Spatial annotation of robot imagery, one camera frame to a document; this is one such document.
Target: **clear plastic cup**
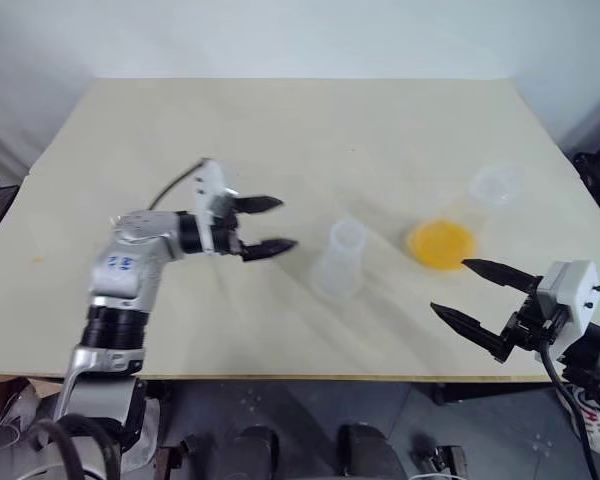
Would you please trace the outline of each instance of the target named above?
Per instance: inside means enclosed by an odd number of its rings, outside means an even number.
[[[476,236],[480,229],[498,210],[513,201],[516,193],[515,178],[510,171],[500,167],[483,168],[461,198],[407,235],[405,250],[431,268],[462,268],[462,260],[476,255]]]
[[[309,273],[314,292],[327,299],[345,300],[360,289],[365,237],[364,225],[354,218],[331,227],[329,243]]]

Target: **table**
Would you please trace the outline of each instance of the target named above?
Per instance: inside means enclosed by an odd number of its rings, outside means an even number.
[[[286,202],[244,217],[245,240],[300,244],[267,262],[168,265],[148,326],[149,378],[545,380],[533,354],[500,365],[428,306],[499,332],[523,295],[402,251],[404,232],[485,165],[514,171],[519,194],[481,231],[483,258],[535,274],[592,259],[600,274],[600,211],[509,81],[97,80],[0,226],[1,374],[64,373],[110,219],[146,208],[201,156],[242,194]],[[192,188],[161,207],[192,209]],[[367,227],[365,283],[333,304],[312,293],[307,270],[346,215]]]

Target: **floor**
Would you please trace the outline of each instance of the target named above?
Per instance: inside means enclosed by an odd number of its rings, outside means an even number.
[[[176,383],[166,445],[196,434],[210,451],[254,424],[280,437],[280,478],[337,472],[335,439],[342,424],[366,422],[388,436],[409,475],[422,442],[461,445],[471,480],[589,478],[580,445],[553,391],[542,390],[446,406],[435,405],[427,385],[380,382]],[[212,470],[213,453],[206,456]],[[600,472],[600,456],[596,455]],[[190,465],[173,480],[189,479]],[[125,480],[153,478],[148,465]]]

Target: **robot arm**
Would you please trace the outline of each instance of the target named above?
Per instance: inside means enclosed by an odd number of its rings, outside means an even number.
[[[282,201],[269,196],[238,197],[226,187],[219,164],[211,159],[201,160],[190,169],[194,171],[195,215],[154,211],[152,205],[150,210],[130,213],[116,222],[111,242],[93,266],[87,325],[73,350],[56,403],[53,419],[59,426],[68,418],[95,421],[117,445],[118,457],[140,436],[146,384],[133,374],[142,368],[145,327],[164,266],[196,253],[238,255],[245,262],[267,259],[297,243],[274,238],[245,245],[238,236],[237,215],[263,213]],[[67,417],[68,413],[77,415]],[[72,444],[82,467],[104,478],[102,461],[107,455],[101,455],[94,439],[78,436]],[[19,478],[47,470],[46,478],[65,478],[59,472],[64,457],[60,459],[58,443],[34,442],[34,447],[39,454],[33,465],[24,466]]]
[[[553,367],[565,365],[562,376],[585,389],[600,405],[600,326],[591,318],[600,300],[600,282],[595,265],[588,261],[555,262],[544,277],[536,277],[507,265],[487,260],[465,260],[481,277],[527,294],[500,335],[480,326],[462,312],[431,304],[436,314],[453,330],[505,362],[514,347],[535,351],[551,381],[573,411],[591,477],[598,477],[582,414],[562,385]]]

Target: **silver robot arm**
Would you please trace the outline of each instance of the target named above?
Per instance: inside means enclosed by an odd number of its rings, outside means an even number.
[[[144,418],[146,382],[133,374],[144,361],[144,333],[158,293],[164,266],[185,254],[238,255],[243,261],[267,259],[293,248],[297,242],[273,238],[245,245],[238,237],[237,215],[264,213],[282,205],[269,196],[238,197],[226,187],[219,164],[203,159],[189,170],[196,172],[196,214],[154,211],[155,203],[178,181],[165,189],[149,210],[121,217],[112,240],[96,259],[91,274],[87,325],[73,349],[53,420],[38,428],[59,425],[64,436],[76,434],[75,422],[93,421],[116,445],[114,457],[139,438]],[[58,443],[42,445],[20,476],[46,472],[48,479],[66,478]],[[79,451],[82,468],[105,478],[105,455],[89,435],[78,435],[72,444]]]

